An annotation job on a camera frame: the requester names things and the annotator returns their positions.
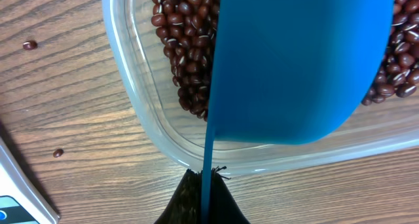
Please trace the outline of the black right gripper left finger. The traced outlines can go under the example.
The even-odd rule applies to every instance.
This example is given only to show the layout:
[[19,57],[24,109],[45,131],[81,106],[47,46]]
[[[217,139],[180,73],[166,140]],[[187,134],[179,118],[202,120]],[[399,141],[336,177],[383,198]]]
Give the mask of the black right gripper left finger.
[[155,224],[199,224],[201,173],[188,169]]

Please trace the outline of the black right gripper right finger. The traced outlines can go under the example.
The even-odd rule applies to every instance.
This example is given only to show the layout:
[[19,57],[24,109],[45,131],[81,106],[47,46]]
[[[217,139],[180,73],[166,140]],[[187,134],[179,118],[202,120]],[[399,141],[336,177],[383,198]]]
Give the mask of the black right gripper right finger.
[[209,224],[250,224],[225,184],[225,177],[219,174],[226,168],[216,167],[211,171]]

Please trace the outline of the blue plastic measuring scoop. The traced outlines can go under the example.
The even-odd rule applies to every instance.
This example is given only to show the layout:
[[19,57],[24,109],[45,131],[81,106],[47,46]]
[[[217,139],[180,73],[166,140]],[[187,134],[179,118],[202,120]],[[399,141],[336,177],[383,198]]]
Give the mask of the blue plastic measuring scoop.
[[221,0],[204,149],[210,218],[213,143],[302,144],[336,130],[382,61],[393,0]]

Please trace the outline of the white digital kitchen scale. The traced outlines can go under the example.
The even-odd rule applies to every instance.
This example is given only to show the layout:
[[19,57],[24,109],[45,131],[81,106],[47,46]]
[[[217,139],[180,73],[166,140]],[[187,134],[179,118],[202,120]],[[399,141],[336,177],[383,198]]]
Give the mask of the white digital kitchen scale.
[[1,223],[58,224],[59,220],[1,141]]

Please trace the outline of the spilled red bean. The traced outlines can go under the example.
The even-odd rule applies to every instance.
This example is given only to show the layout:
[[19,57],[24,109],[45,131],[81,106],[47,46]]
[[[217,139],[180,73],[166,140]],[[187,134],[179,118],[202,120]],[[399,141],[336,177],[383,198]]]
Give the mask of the spilled red bean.
[[37,48],[37,46],[38,46],[38,44],[34,40],[29,40],[29,41],[26,41],[22,44],[22,48],[24,50],[35,50]]
[[57,149],[53,152],[53,157],[54,158],[58,158],[60,156],[62,156],[64,154],[64,150],[63,149]]

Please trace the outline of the clear plastic bean container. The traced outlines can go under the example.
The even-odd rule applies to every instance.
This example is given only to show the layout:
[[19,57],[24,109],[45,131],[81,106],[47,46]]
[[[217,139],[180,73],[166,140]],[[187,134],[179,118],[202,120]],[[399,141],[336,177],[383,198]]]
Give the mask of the clear plastic bean container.
[[[102,0],[105,28],[132,106],[151,141],[176,163],[203,165],[206,123],[183,110],[170,62],[151,24],[151,0]],[[360,106],[327,137],[305,145],[217,141],[214,166],[226,175],[279,172],[358,159],[418,145],[418,95]]]

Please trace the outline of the red beans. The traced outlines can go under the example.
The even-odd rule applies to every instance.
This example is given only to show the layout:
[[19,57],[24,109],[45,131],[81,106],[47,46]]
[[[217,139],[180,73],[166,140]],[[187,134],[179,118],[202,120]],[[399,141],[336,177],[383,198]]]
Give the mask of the red beans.
[[[152,0],[152,25],[170,61],[183,110],[208,118],[220,0]],[[418,89],[418,0],[393,0],[393,24],[381,66],[364,106]]]

